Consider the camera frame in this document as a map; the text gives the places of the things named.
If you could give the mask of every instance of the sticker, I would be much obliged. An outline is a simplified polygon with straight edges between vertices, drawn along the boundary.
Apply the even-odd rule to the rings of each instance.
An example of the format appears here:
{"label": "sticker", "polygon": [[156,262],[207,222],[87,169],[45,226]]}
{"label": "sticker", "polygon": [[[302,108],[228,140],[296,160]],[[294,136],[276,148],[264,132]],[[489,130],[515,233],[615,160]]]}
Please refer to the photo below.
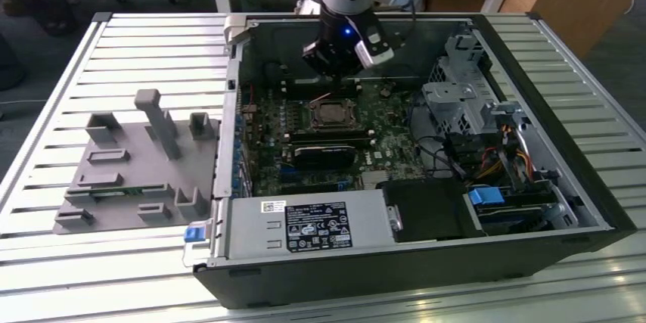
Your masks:
{"label": "sticker", "polygon": [[260,212],[283,212],[286,204],[287,202],[284,200],[264,200],[263,204],[260,205]]}
{"label": "sticker", "polygon": [[290,252],[302,253],[352,247],[346,202],[283,206],[283,208]]}

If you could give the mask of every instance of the white metal grating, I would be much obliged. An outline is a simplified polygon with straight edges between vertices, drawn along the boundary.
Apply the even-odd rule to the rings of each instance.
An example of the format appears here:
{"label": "white metal grating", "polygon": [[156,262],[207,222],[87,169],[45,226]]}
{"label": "white metal grating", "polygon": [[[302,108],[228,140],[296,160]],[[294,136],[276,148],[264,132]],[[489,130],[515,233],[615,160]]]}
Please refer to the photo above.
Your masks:
{"label": "white metal grating", "polygon": [[[489,19],[637,234],[530,278],[228,311],[182,264],[183,227],[49,233],[92,111],[116,109],[119,122],[140,121],[132,96],[155,86],[176,120],[195,110],[222,115],[223,16],[116,14],[108,23],[92,23],[0,185],[0,321],[602,321],[646,314],[643,132],[538,22],[519,15]],[[501,88],[514,98],[510,86],[502,82]]]}

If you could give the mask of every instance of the floor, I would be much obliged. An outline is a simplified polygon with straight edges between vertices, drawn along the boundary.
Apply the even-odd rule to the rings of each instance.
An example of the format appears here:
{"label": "floor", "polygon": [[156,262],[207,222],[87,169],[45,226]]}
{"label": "floor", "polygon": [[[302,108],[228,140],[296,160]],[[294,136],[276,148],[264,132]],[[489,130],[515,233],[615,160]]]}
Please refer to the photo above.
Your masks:
{"label": "floor", "polygon": [[[81,40],[85,27],[97,11],[113,12],[210,12],[214,0],[192,0],[172,5],[168,0],[76,0],[73,12],[80,27],[73,34],[51,37],[29,17],[0,14],[0,33],[7,38],[28,76],[13,89],[0,92],[0,178],[23,145],[44,102],[3,104],[4,101],[45,100]],[[244,11],[291,11],[295,0],[232,0],[234,9]],[[594,47],[585,64],[610,93],[646,128],[646,0],[635,0],[631,12],[623,15]]]}

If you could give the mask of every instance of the black cover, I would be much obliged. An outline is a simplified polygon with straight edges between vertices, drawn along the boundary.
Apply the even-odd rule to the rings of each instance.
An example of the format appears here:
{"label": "black cover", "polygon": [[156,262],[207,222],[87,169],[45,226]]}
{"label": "black cover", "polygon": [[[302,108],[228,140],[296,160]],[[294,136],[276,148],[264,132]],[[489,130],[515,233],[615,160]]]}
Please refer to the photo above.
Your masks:
{"label": "black cover", "polygon": [[403,229],[396,242],[475,238],[475,229],[462,194],[465,186],[455,179],[391,181],[383,184],[386,205],[396,206]]}

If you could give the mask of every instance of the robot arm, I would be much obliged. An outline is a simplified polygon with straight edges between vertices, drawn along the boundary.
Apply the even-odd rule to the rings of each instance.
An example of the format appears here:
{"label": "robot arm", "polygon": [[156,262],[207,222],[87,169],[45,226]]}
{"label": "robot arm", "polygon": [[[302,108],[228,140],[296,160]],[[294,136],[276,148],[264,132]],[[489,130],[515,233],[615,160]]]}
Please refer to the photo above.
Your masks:
{"label": "robot arm", "polygon": [[[403,45],[398,35],[386,33],[372,11],[374,1],[320,0],[319,35],[304,47],[303,59],[332,80],[384,63]],[[387,2],[406,4],[410,0]]]}

